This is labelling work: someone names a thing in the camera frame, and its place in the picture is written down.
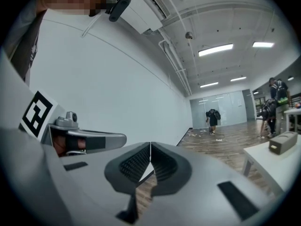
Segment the ceiling light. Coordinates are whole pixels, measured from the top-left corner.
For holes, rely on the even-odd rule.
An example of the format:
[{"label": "ceiling light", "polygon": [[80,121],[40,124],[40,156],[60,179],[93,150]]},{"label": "ceiling light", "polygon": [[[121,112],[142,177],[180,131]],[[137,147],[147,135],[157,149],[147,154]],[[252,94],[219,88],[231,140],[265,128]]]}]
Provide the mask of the ceiling light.
[{"label": "ceiling light", "polygon": [[231,81],[231,82],[232,82],[232,81],[240,81],[240,80],[244,80],[244,79],[246,79],[246,77],[240,77],[240,78],[232,79],[232,80],[230,80],[230,81]]},{"label": "ceiling light", "polygon": [[229,49],[233,49],[233,44],[227,44],[227,45],[222,45],[222,46],[218,46],[218,47],[214,47],[214,48],[208,48],[202,51],[198,52],[198,56],[204,56],[204,55],[209,55],[212,53],[216,53],[216,52],[221,52],[224,50],[229,50]]},{"label": "ceiling light", "polygon": [[266,42],[254,42],[254,48],[271,48],[274,46],[274,43],[266,43]]},{"label": "ceiling light", "polygon": [[200,87],[203,88],[203,87],[207,87],[207,86],[211,86],[211,85],[217,85],[218,82],[215,82],[215,83],[211,83],[211,84],[206,84],[206,85],[201,85]]}]

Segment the wooden floor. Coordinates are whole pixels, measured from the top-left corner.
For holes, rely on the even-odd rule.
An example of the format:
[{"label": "wooden floor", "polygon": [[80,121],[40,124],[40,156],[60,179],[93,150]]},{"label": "wooden floor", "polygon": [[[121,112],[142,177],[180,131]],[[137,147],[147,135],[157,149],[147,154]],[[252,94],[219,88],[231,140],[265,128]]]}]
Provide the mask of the wooden floor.
[{"label": "wooden floor", "polygon": [[[200,129],[189,130],[178,146],[184,147],[197,153],[204,153],[226,163],[236,171],[241,172],[245,156],[243,149],[267,142],[268,139],[259,139],[261,120],[247,123],[219,127],[216,135],[209,135],[201,132]],[[263,191],[267,191],[268,186],[260,173],[251,167],[248,178]],[[157,184],[155,175],[152,175],[136,190],[137,207],[139,216],[148,208],[151,203],[151,189]]]}]

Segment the table top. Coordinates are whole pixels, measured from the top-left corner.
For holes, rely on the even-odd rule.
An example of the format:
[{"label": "table top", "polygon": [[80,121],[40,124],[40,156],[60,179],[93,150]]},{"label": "table top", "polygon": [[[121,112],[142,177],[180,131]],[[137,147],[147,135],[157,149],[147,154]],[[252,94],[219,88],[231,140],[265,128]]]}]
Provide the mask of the table top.
[{"label": "table top", "polygon": [[284,111],[284,113],[286,114],[301,114],[301,108],[299,109],[290,109],[290,110],[287,110],[287,111]]},{"label": "table top", "polygon": [[257,170],[274,180],[283,191],[287,191],[295,179],[301,162],[301,135],[291,149],[281,155],[269,150],[269,142],[244,149]]}]

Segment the gray box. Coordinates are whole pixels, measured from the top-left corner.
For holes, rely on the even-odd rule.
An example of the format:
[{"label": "gray box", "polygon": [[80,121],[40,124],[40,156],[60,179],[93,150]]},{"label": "gray box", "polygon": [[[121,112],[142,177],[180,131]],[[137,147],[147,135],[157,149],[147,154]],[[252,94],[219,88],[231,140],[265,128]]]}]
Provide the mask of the gray box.
[{"label": "gray box", "polygon": [[269,141],[269,149],[271,152],[281,155],[288,149],[296,145],[298,133],[287,131],[281,135],[274,137]]}]

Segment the glass wall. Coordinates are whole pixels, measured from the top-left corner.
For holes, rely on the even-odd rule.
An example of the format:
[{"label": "glass wall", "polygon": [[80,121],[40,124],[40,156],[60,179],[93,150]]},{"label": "glass wall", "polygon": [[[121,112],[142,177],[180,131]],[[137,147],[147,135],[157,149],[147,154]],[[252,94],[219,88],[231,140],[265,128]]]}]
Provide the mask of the glass wall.
[{"label": "glass wall", "polygon": [[221,114],[218,125],[229,126],[246,122],[242,91],[190,100],[193,128],[206,128],[206,112],[215,109]]}]

